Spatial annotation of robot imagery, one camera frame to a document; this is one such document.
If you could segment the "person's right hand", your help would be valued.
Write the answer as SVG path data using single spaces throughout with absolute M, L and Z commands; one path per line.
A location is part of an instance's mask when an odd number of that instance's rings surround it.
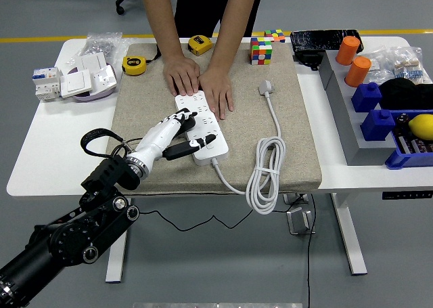
M 199 66 L 184 55 L 166 56 L 164 62 L 164 78 L 173 96 L 193 95 L 198 92 L 200 76 Z

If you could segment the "person's left hand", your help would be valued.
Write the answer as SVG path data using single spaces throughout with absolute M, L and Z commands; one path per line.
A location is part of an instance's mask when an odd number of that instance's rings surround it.
M 209 66 L 198 78 L 209 108 L 217 120 L 225 120 L 227 111 L 233 112 L 233 93 L 229 73 L 224 68 Z

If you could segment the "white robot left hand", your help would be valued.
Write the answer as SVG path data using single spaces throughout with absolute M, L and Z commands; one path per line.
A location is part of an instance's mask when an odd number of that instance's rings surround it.
M 127 156 L 127 164 L 137 171 L 143 171 L 142 175 L 149 174 L 153 163 L 160 158 L 167 160 L 181 158 L 193 154 L 213 142 L 217 136 L 210 133 L 204 137 L 170 146 L 176 136 L 195 126 L 194 117 L 197 114 L 197 112 L 182 108 L 164 118 L 146 133 L 135 151 Z

